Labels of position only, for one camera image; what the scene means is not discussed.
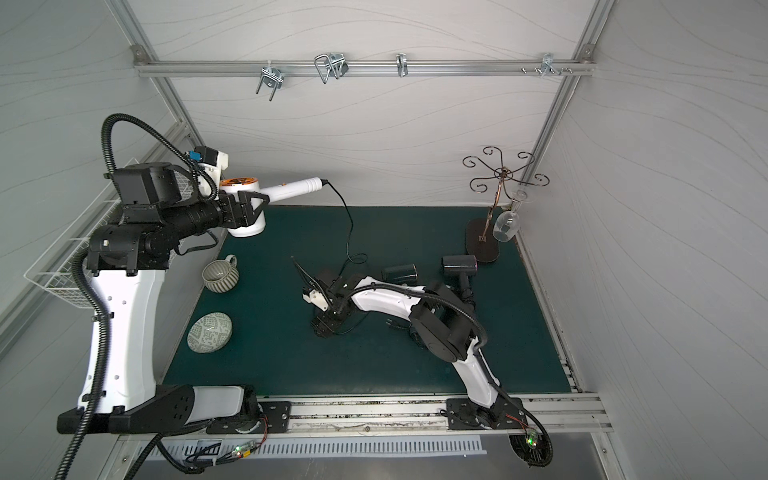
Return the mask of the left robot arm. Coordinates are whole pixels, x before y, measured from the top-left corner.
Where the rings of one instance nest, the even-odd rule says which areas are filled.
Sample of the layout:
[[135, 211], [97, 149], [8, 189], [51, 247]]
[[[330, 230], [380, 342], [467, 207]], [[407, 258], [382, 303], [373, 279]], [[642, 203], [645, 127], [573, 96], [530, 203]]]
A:
[[72, 259], [73, 280], [93, 310], [87, 377], [73, 409], [57, 429], [70, 443], [56, 471], [69, 475], [89, 434], [164, 437], [212, 426], [251, 432], [266, 424], [250, 386], [161, 386], [153, 372], [154, 328], [160, 291], [172, 255], [184, 239], [223, 228], [241, 236], [261, 232], [264, 209], [277, 201], [323, 187], [319, 178], [297, 187], [260, 191], [245, 179], [222, 180], [224, 153], [198, 147], [178, 152], [175, 163], [118, 167], [112, 133], [121, 122], [142, 127], [125, 113], [109, 115], [100, 132], [105, 176], [120, 200], [116, 220], [96, 228]]

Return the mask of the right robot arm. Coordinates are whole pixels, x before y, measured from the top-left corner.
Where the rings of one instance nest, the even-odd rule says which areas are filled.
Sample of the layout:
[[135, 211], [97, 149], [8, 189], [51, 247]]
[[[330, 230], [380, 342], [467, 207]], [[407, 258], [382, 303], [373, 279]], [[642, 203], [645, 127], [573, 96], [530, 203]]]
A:
[[375, 312], [405, 321], [435, 357], [452, 365], [466, 398], [448, 400], [440, 411], [451, 428], [519, 432], [509, 437], [515, 454], [528, 466], [543, 468], [554, 459], [554, 446], [543, 423], [507, 393], [492, 373], [483, 347], [489, 337], [474, 305], [446, 285], [394, 285], [360, 275], [328, 282], [304, 273], [302, 298], [316, 309], [319, 336], [341, 333], [354, 312]]

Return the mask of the white hair dryer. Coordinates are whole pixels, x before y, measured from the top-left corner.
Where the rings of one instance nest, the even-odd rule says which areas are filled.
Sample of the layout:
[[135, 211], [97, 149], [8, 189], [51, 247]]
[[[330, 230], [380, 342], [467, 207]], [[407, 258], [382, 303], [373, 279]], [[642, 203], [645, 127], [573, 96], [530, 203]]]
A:
[[266, 228], [264, 210], [271, 204], [320, 191], [326, 181], [318, 177], [262, 189], [252, 177], [220, 182], [219, 200], [228, 233], [236, 238], [252, 237]]

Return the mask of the dark green hair dryer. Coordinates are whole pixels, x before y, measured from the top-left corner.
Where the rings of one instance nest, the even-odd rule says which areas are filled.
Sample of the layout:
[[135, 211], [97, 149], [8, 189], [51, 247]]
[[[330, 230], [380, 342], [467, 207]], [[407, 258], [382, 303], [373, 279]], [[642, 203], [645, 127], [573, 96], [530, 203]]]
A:
[[381, 276], [384, 282], [390, 284], [405, 286], [419, 284], [418, 270], [413, 263], [385, 267], [381, 270]]

